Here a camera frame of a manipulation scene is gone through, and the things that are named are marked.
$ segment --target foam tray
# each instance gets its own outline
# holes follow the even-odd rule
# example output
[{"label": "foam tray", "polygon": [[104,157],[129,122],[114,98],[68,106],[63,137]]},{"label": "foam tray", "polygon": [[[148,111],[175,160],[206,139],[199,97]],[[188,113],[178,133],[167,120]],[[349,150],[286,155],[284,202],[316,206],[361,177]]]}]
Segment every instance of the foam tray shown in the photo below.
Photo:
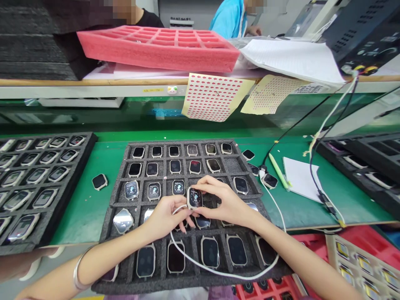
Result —
[{"label": "foam tray", "polygon": [[148,68],[230,73],[240,54],[208,30],[120,26],[78,37],[89,58]]},{"label": "foam tray", "polygon": [[[85,137],[84,143],[79,146],[68,146],[69,141],[77,135],[81,135]],[[67,138],[67,143],[64,144],[63,147],[60,148],[49,148],[48,146],[45,149],[37,150],[35,149],[35,145],[42,138],[55,138],[55,137],[65,137]],[[0,140],[0,142],[6,142],[13,138],[9,138],[6,140]],[[28,150],[26,151],[14,151],[16,145],[21,140],[33,139],[33,143],[30,145]],[[15,138],[15,142],[12,147],[7,152],[0,152],[0,157],[4,155],[14,154],[18,155],[17,159],[14,160],[13,164],[7,169],[0,169],[0,183],[5,179],[5,177],[17,170],[25,170],[24,176],[20,179],[18,184],[14,187],[0,187],[0,192],[8,192],[7,197],[2,201],[0,208],[0,217],[12,217],[11,222],[6,227],[3,234],[0,236],[0,255],[9,255],[9,254],[17,254],[17,253],[25,253],[30,252],[37,247],[46,246],[51,238],[55,230],[57,229],[58,222],[61,220],[62,215],[64,214],[64,210],[66,209],[68,202],[75,190],[76,185],[78,184],[79,178],[83,172],[83,169],[86,166],[86,163],[89,159],[90,153],[97,141],[97,136],[92,132],[78,132],[78,133],[65,133],[60,135],[38,135],[38,136],[28,136],[28,137],[18,137]],[[68,163],[60,162],[59,157],[66,151],[74,149],[79,151],[79,155],[72,161]],[[40,157],[42,157],[44,152],[47,151],[60,151],[59,157],[51,164],[41,165],[39,160],[37,160],[33,165],[29,167],[20,166],[21,161],[29,154],[29,153],[40,153]],[[50,182],[47,180],[47,177],[50,173],[55,170],[59,166],[68,166],[70,169],[69,173],[65,178],[63,178],[59,182]],[[36,185],[26,184],[26,179],[30,174],[37,168],[49,168],[49,172],[45,176],[42,181]],[[46,188],[57,188],[58,192],[56,197],[54,198],[51,205],[47,208],[33,209],[32,204],[39,196],[39,194]],[[2,209],[3,204],[10,199],[10,197],[17,191],[20,190],[30,190],[33,194],[30,196],[28,201],[18,210],[14,212],[9,212]],[[11,233],[17,221],[24,215],[40,213],[40,219],[36,224],[32,233],[27,237],[26,240],[17,240],[13,243],[9,243],[7,237]]]},{"label": "foam tray", "polygon": [[376,203],[378,203],[382,208],[384,208],[388,213],[390,213],[397,220],[400,220],[400,186],[397,185],[394,188],[387,190],[375,182],[371,181],[365,176],[368,172],[374,172],[376,169],[368,167],[365,169],[358,169],[352,164],[348,163],[343,159],[347,155],[355,155],[350,151],[337,152],[333,150],[330,146],[330,142],[338,142],[347,148],[347,144],[352,141],[363,139],[366,137],[381,137],[385,139],[390,133],[381,133],[377,135],[349,135],[342,137],[330,137],[325,138],[321,141],[317,148],[317,152],[321,154],[326,160],[333,164],[339,171],[346,175],[351,181],[353,181],[360,189],[362,189],[368,196],[370,196]]},{"label": "foam tray", "polygon": [[[373,255],[362,250],[361,248],[356,247],[355,245],[339,237],[338,235],[327,235],[326,243],[328,249],[329,263],[331,264],[331,266],[333,266],[339,273],[341,273],[340,265],[343,265],[347,269],[349,269],[354,279],[353,286],[364,296],[365,300],[370,299],[365,293],[363,287],[362,282],[365,279],[370,281],[377,288],[381,299],[400,299],[399,290],[392,288],[389,284],[387,284],[382,275],[382,269],[384,268],[393,273],[397,277],[397,280],[399,280],[400,272],[398,270],[392,268],[388,264],[377,259]],[[337,243],[340,243],[347,247],[350,254],[348,259],[345,259],[338,254]],[[369,260],[370,266],[372,268],[372,274],[367,273],[360,267],[360,264],[356,257],[357,254],[360,254]]]},{"label": "foam tray", "polygon": [[[215,144],[217,147],[217,155],[207,156],[205,153],[206,144]],[[222,143],[232,144],[233,153],[231,155],[223,155],[220,147]],[[187,155],[188,145],[197,145],[198,156],[189,157]],[[151,149],[154,146],[163,147],[163,157],[154,159],[151,157]],[[180,149],[179,157],[169,157],[168,148],[170,146],[178,146]],[[132,159],[132,153],[135,147],[144,147],[145,156],[143,159]],[[221,166],[221,173],[211,174],[206,166],[206,160],[215,158],[219,161]],[[169,161],[171,159],[179,159],[182,165],[181,174],[171,175],[169,171]],[[191,160],[198,160],[202,163],[201,174],[189,174],[189,164]],[[129,166],[133,162],[141,162],[143,164],[142,174],[139,178],[129,178],[127,175]],[[148,163],[157,162],[159,165],[159,175],[157,177],[146,177],[145,170]],[[202,140],[202,141],[173,141],[173,142],[151,142],[151,143],[129,143],[125,149],[124,160],[122,162],[120,172],[115,182],[114,190],[110,199],[110,207],[108,208],[100,236],[100,243],[111,240],[119,236],[113,224],[114,216],[119,213],[122,208],[130,211],[134,218],[134,227],[137,228],[144,221],[144,214],[147,209],[154,209],[158,201],[149,201],[147,198],[147,187],[149,183],[159,182],[161,185],[161,195],[172,195],[172,183],[174,180],[182,179],[185,181],[186,190],[190,185],[197,183],[197,181],[205,175],[211,175],[216,178],[223,178],[225,182],[233,187],[232,178],[234,176],[241,176],[246,178],[249,194],[240,195],[240,198],[245,202],[254,203],[259,212],[269,219],[268,213],[260,199],[262,191],[260,185],[257,183],[256,178],[251,174],[247,162],[241,155],[241,151],[233,140]],[[124,196],[123,186],[126,182],[136,179],[139,183],[139,197],[134,201],[126,200]],[[203,196],[203,203],[206,207],[216,208],[221,200],[214,195],[206,194]],[[228,245],[226,243],[225,235],[238,234],[245,245],[247,255],[247,265],[238,267],[233,266],[228,252]],[[245,227],[232,226],[223,227],[222,223],[217,220],[211,220],[211,226],[207,229],[199,230],[189,228],[187,234],[182,232],[173,232],[176,241],[182,240],[185,244],[185,251],[188,255],[195,260],[201,262],[200,254],[200,241],[202,236],[215,237],[218,242],[220,253],[220,266],[218,271],[240,274],[242,276],[255,275],[265,269],[261,255],[259,253],[255,233]],[[156,268],[155,273],[151,278],[139,279],[136,276],[136,253],[126,258],[120,263],[120,271],[115,282],[98,281],[92,286],[92,290],[97,293],[106,295],[132,295],[141,293],[151,293],[159,290],[171,290],[180,288],[190,288],[199,286],[219,286],[219,285],[232,285],[246,283],[245,280],[238,280],[228,277],[213,275],[212,273],[200,269],[188,260],[186,260],[185,271],[182,274],[170,274],[167,270],[167,247],[170,242],[170,236],[166,236],[161,240],[154,242],[156,248]],[[269,271],[266,275],[262,276],[260,280],[269,278],[280,278],[285,275],[292,274],[292,270],[288,265],[280,259],[278,264]]]}]

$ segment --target red foam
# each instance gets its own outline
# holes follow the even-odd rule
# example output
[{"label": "red foam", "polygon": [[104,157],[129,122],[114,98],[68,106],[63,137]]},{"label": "red foam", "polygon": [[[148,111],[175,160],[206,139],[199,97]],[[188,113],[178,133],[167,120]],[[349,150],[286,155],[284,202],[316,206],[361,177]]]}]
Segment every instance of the red foam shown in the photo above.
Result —
[{"label": "red foam", "polygon": [[230,73],[240,54],[208,30],[126,25],[77,34],[88,58],[148,68]]}]

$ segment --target bangle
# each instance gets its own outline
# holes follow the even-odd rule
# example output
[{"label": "bangle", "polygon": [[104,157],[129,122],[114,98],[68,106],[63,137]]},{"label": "bangle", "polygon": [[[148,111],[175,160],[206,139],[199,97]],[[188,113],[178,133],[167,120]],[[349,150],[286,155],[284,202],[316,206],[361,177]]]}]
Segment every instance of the bangle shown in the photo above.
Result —
[{"label": "bangle", "polygon": [[80,265],[80,262],[81,262],[82,258],[83,258],[83,257],[85,256],[85,254],[86,254],[87,252],[89,252],[89,250],[92,249],[94,246],[96,246],[96,245],[93,245],[92,247],[88,248],[88,249],[81,255],[81,257],[79,258],[78,262],[76,263],[76,266],[75,266],[75,269],[74,269],[74,285],[75,285],[75,288],[76,288],[77,290],[84,291],[84,290],[87,290],[88,288],[90,288],[90,287],[92,286],[92,284],[83,285],[83,284],[79,281],[79,278],[78,278],[78,268],[79,268],[79,265]]}]

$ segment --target notepad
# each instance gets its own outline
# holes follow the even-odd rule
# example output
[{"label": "notepad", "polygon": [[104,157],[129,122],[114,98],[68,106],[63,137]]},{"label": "notepad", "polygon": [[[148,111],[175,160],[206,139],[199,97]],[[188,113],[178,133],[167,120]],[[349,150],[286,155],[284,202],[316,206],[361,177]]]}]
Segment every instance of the notepad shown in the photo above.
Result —
[{"label": "notepad", "polygon": [[345,82],[326,44],[252,40],[240,51],[260,68],[329,86]]}]

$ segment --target person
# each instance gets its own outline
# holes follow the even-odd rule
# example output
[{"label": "person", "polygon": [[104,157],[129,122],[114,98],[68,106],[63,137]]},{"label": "person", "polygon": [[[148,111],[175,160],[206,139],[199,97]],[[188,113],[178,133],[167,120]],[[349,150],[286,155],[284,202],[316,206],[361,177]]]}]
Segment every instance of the person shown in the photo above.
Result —
[{"label": "person", "polygon": [[263,5],[261,0],[224,0],[211,22],[210,30],[225,39],[241,38],[248,33],[253,36],[262,35],[260,26],[247,26],[247,12]]},{"label": "person", "polygon": [[[200,207],[194,211],[183,208],[173,215],[177,208],[186,204],[186,198],[179,195],[163,197],[150,218],[141,226],[116,239],[91,248],[82,257],[75,277],[78,283],[83,286],[91,285],[138,249],[168,235],[177,225],[183,232],[186,232],[183,220],[187,220],[188,224],[194,227],[190,216],[198,217],[199,214],[202,214],[206,218],[222,220],[255,231],[321,298],[326,300],[363,299],[363,296],[334,268],[306,246],[273,225],[258,211],[251,209],[227,184],[207,175],[192,187],[203,193],[216,195],[221,199],[221,205],[216,209]],[[25,288],[16,299],[73,298],[80,292],[74,281],[74,269],[79,259],[80,257],[74,258],[53,270]],[[132,296],[132,298],[124,296],[124,299],[137,299],[137,296]]]}]

